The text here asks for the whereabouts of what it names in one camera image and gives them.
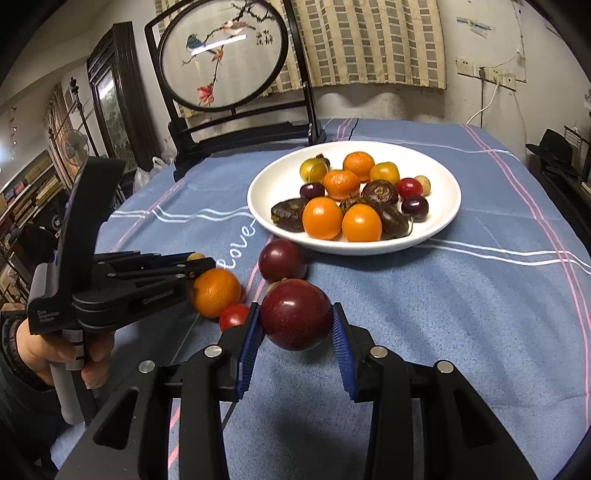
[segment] white plate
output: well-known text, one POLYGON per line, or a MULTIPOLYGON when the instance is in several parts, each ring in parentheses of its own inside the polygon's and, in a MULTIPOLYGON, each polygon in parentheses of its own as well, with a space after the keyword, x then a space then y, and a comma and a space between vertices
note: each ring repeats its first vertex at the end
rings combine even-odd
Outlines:
POLYGON ((251 213, 267 230, 312 250, 335 255, 378 255, 417 245, 449 225, 460 209, 461 199, 457 180, 439 162, 416 150, 369 141, 330 142, 289 153, 264 168, 252 181, 247 195, 251 213), (322 153, 330 160, 331 167, 338 169, 343 167, 347 154, 354 151, 367 152, 376 163, 394 162, 401 178, 425 175, 431 181, 431 193, 427 197, 429 214, 424 222, 415 222, 409 236, 379 242, 347 242, 342 235, 337 240, 318 240, 305 232, 292 233, 273 224, 271 208, 300 196, 304 184, 300 166, 304 160, 322 153))

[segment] metal screw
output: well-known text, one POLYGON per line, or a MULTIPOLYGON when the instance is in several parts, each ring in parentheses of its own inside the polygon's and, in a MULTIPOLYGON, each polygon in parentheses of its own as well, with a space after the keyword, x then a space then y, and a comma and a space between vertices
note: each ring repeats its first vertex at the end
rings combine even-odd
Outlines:
POLYGON ((388 351, 383 346, 379 346, 379 345, 374 346, 369 351, 369 353, 374 358, 384 358, 386 355, 388 355, 388 351))
POLYGON ((442 360, 441 362, 437 363, 437 369, 442 374, 450 374, 453 372, 453 364, 447 360, 442 360))
POLYGON ((205 349, 205 356, 216 358, 222 354, 222 347, 219 345, 210 345, 205 349))
POLYGON ((138 370, 143 374, 149 374, 154 368, 156 368, 156 364, 152 360, 144 360, 140 363, 138 370))

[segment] hand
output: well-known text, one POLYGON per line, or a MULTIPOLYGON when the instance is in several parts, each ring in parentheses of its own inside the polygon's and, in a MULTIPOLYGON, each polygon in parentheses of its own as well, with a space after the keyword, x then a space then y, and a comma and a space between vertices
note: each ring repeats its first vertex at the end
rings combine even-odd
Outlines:
MULTIPOLYGON (((82 380, 86 388, 95 389, 105 384, 115 335, 105 332, 96 335, 87 347, 90 360, 82 369, 82 380)), ((66 363, 76 359, 74 345, 61 335, 31 335, 29 320, 22 322, 17 330, 17 348, 21 359, 47 385, 53 387, 53 378, 48 362, 66 363)))

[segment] orange tomato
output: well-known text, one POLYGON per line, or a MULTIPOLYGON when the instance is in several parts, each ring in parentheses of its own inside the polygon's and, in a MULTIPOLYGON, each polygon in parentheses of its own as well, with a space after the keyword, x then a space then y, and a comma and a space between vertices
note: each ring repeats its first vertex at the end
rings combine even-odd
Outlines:
POLYGON ((398 167, 390 161, 378 163, 369 172, 369 179, 388 180, 392 185, 396 185, 400 181, 400 172, 398 167))
POLYGON ((305 232, 312 238, 332 240, 340 232, 343 212, 334 200, 328 197, 311 199, 302 215, 305 232))
POLYGON ((195 279, 192 296, 195 310, 204 317, 215 318, 240 301, 242 287, 228 270, 212 268, 195 279))
POLYGON ((353 205, 343 217, 343 235, 348 242, 375 242, 382 236, 382 221, 369 205, 353 205))
POLYGON ((361 181, 352 171, 332 170, 325 175, 322 185, 333 200, 346 200, 359 195, 361 181))
POLYGON ((375 165, 371 155, 365 152, 352 152, 345 157, 343 169, 352 171, 359 177, 361 182, 369 180, 369 172, 375 165))

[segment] black jacket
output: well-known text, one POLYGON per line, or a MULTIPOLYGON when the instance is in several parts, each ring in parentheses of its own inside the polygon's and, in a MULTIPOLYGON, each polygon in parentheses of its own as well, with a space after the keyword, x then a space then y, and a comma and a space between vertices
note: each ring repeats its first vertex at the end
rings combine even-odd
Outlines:
POLYGON ((0 478, 46 480, 56 474, 49 449, 67 424, 61 417, 56 391, 25 381, 27 376, 17 374, 11 366, 7 334, 9 327, 22 319, 22 313, 0 314, 0 478))

